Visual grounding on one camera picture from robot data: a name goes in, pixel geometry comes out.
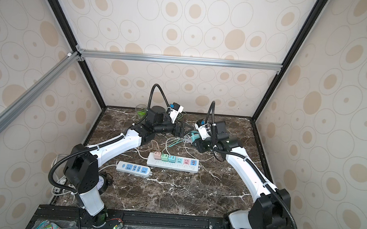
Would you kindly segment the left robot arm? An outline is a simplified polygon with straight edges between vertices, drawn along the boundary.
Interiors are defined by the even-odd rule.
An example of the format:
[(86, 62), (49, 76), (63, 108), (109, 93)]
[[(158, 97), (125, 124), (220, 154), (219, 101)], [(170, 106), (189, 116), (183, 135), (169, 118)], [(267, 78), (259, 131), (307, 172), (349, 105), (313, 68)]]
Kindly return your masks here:
[(76, 145), (70, 155), (52, 166), (49, 183), (72, 192), (81, 208), (92, 217), (98, 216), (105, 208), (97, 187), (99, 168), (116, 156), (149, 143), (156, 134), (184, 136), (186, 124), (177, 119), (183, 110), (178, 103), (167, 102), (165, 108), (148, 103), (145, 115), (117, 137), (91, 146)]

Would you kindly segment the teal charger plug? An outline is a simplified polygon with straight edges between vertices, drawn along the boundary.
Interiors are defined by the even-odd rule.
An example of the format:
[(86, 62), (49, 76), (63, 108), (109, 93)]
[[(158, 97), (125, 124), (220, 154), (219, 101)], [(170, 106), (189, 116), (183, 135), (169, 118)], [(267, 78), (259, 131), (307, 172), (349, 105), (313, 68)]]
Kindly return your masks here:
[(190, 132), (190, 141), (193, 143), (197, 139), (201, 138), (200, 134), (198, 132)]
[(168, 156), (168, 162), (170, 162), (170, 163), (176, 163), (176, 156), (169, 155)]

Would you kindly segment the green charger plug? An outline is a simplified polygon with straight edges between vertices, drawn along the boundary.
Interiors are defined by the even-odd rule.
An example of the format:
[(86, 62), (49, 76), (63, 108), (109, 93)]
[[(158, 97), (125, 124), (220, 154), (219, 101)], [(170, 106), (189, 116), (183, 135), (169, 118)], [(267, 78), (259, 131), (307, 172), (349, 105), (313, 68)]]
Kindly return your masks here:
[(162, 161), (167, 162), (168, 161), (168, 158), (169, 158), (169, 155), (168, 154), (162, 153), (162, 155), (161, 155), (161, 160)]

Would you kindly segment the pink charger plug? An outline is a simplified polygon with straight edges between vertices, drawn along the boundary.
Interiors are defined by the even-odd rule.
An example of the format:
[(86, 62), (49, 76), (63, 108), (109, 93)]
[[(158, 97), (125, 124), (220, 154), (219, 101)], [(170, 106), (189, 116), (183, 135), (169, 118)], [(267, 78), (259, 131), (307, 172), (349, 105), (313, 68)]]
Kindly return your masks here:
[(161, 160), (162, 153), (161, 152), (154, 152), (153, 157), (155, 160)]

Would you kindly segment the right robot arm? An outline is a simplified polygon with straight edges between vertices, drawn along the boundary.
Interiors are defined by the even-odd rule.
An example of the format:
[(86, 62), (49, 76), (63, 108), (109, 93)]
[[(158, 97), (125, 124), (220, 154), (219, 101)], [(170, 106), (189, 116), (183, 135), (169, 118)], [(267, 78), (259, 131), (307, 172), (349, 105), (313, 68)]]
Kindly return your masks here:
[(238, 173), (254, 204), (248, 211), (237, 210), (227, 216), (229, 229), (298, 229), (290, 210), (291, 197), (280, 190), (256, 166), (242, 142), (226, 130), (224, 121), (215, 120), (215, 102), (207, 116), (194, 125), (200, 138), (193, 141), (199, 152), (212, 152), (218, 161), (226, 161)]

